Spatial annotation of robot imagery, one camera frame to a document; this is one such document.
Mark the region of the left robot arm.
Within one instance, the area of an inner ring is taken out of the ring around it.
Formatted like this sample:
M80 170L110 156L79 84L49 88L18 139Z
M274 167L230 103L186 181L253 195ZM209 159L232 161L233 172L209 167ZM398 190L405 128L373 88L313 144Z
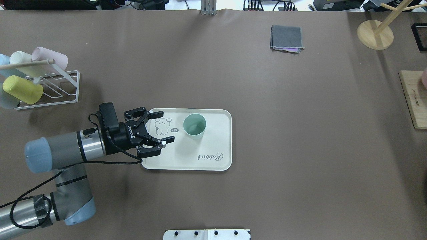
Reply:
M120 122L112 102L99 105L92 128L29 141L24 149L33 173L53 176L1 206L1 239L9 240L55 222L84 222L96 213L85 166L89 164L133 165L158 156L175 138L158 139L146 124L160 120L163 111L144 107L125 111Z

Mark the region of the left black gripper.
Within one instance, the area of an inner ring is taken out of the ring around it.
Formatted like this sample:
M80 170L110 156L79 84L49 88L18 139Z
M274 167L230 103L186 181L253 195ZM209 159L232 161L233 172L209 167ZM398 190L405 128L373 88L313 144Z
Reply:
M105 102L99 105L98 120L100 123L100 134L105 146L107 155L119 152L119 149L111 143L115 143L122 150L129 150L136 146L137 132L141 132L145 123L151 119L162 118L163 111L150 112L145 107L135 108L124 112L125 122L119 122L113 103ZM143 137L141 143L137 145L137 157L140 159L159 156L166 144L175 141L175 136L162 139L154 137Z

